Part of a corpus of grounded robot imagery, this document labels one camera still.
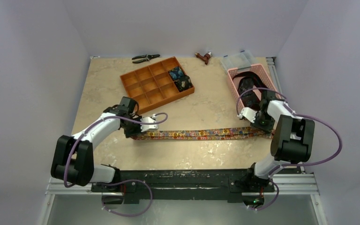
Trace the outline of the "colourful patterned tie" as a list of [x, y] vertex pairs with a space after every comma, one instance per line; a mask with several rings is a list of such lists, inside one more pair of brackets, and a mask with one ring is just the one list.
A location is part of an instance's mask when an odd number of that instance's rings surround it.
[[134, 140], [241, 140], [253, 137], [273, 138], [275, 130], [265, 132], [253, 127], [234, 127], [204, 130], [154, 130], [137, 134]]

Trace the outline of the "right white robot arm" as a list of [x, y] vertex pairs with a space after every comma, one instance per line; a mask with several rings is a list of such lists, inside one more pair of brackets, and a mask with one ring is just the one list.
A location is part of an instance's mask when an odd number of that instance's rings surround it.
[[307, 162], [310, 159], [315, 122], [295, 115], [284, 99], [270, 90], [262, 91], [260, 110], [254, 114], [251, 126], [272, 135], [270, 154], [254, 163], [254, 173], [244, 178], [251, 191], [257, 190], [285, 165]]

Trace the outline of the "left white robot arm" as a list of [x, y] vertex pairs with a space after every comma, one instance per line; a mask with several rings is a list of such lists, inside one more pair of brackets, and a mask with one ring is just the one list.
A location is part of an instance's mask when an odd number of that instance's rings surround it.
[[120, 170], [111, 165], [94, 163], [94, 149], [111, 133], [123, 129], [126, 137], [141, 131], [141, 116], [137, 115], [137, 102], [121, 103], [106, 108], [101, 116], [87, 128], [74, 135], [58, 138], [51, 166], [51, 176], [74, 185], [103, 183], [110, 192], [121, 186]]

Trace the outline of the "pink plastic basket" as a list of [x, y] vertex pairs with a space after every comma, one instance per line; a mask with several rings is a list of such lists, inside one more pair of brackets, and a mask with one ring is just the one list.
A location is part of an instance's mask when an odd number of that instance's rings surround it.
[[227, 70], [227, 83], [236, 101], [236, 114], [249, 107], [260, 109], [262, 93], [268, 89], [277, 91], [266, 69], [261, 63], [247, 68], [233, 67]]

